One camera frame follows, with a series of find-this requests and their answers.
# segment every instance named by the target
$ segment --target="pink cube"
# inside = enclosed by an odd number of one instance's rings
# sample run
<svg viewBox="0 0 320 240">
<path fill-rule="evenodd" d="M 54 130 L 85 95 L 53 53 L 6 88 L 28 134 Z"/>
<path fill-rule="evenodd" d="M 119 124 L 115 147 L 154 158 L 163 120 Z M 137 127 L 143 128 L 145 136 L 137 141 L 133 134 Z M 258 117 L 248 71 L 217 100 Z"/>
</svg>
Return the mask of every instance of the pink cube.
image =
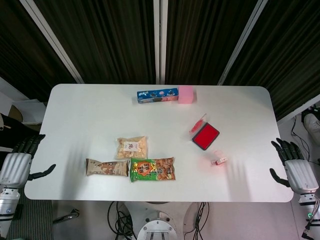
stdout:
<svg viewBox="0 0 320 240">
<path fill-rule="evenodd" d="M 179 104 L 192 104 L 194 100 L 194 88 L 192 86 L 179 86 L 178 87 L 179 97 L 178 103 Z"/>
</svg>

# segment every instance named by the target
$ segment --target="white table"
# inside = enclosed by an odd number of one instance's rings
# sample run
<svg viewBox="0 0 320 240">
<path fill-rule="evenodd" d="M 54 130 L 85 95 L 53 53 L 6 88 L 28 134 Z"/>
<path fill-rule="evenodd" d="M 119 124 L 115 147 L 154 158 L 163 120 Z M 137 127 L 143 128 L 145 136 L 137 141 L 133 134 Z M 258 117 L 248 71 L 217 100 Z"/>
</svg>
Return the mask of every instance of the white table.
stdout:
<svg viewBox="0 0 320 240">
<path fill-rule="evenodd" d="M 41 200 L 154 202 L 288 202 L 291 189 L 276 183 L 285 170 L 270 141 L 279 137 L 268 91 L 258 86 L 194 86 L 196 102 L 138 104 L 136 92 L 172 85 L 60 84 L 50 95 L 25 194 Z M 206 150 L 188 131 L 205 113 L 220 135 Z M 149 158 L 175 157 L 176 181 L 86 176 L 86 158 L 113 161 L 118 137 L 148 137 Z M 215 166 L 214 151 L 228 162 Z"/>
</svg>

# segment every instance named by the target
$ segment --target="gray floor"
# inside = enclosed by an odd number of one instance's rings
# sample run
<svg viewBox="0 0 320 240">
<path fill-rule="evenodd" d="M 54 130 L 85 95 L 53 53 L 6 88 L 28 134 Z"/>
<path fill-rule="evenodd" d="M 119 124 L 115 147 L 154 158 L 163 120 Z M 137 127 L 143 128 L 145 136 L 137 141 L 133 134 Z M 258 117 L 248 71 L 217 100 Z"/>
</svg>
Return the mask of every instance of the gray floor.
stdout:
<svg viewBox="0 0 320 240">
<path fill-rule="evenodd" d="M 282 139 L 292 141 L 290 135 L 293 121 L 279 127 Z M 320 157 L 320 147 L 315 146 L 297 120 L 295 131 L 308 141 L 311 158 Z M 313 166 L 319 174 L 318 166 Z M 295 195 L 287 203 L 211 203 L 208 222 L 202 230 L 205 240 L 300 240 L 306 224 L 305 213 Z M 57 240 L 112 240 L 115 235 L 107 224 L 110 202 L 105 201 L 53 201 L 54 215 L 68 214 L 73 207 L 80 210 L 80 217 L 54 226 Z M 197 204 L 193 203 L 184 218 L 184 231 L 193 228 Z M 116 218 L 112 211 L 111 218 Z"/>
</svg>

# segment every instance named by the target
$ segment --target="black curtain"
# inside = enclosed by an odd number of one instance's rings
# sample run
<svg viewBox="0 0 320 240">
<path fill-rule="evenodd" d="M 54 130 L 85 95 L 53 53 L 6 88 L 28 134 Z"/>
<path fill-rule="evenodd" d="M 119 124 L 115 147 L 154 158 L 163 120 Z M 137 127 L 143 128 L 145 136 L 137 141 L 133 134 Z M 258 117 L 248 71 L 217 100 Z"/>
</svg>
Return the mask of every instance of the black curtain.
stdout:
<svg viewBox="0 0 320 240">
<path fill-rule="evenodd" d="M 35 3 L 85 83 L 155 83 L 152 0 Z"/>
<path fill-rule="evenodd" d="M 216 85 L 257 0 L 169 0 L 165 82 Z"/>
<path fill-rule="evenodd" d="M 270 0 L 224 85 L 267 88 L 278 120 L 320 94 L 320 1 Z"/>
<path fill-rule="evenodd" d="M 17 0 L 0 0 L 0 77 L 44 102 L 55 85 L 75 82 Z"/>
</svg>

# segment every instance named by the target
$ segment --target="green snack bag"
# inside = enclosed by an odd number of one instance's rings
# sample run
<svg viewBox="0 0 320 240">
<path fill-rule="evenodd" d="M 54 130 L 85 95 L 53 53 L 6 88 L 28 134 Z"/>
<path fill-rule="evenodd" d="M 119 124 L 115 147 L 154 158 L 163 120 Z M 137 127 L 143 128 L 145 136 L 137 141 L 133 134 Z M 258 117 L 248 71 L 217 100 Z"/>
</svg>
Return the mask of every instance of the green snack bag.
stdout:
<svg viewBox="0 0 320 240">
<path fill-rule="evenodd" d="M 136 180 L 176 180 L 174 158 L 136 159 L 131 158 L 130 179 Z"/>
</svg>

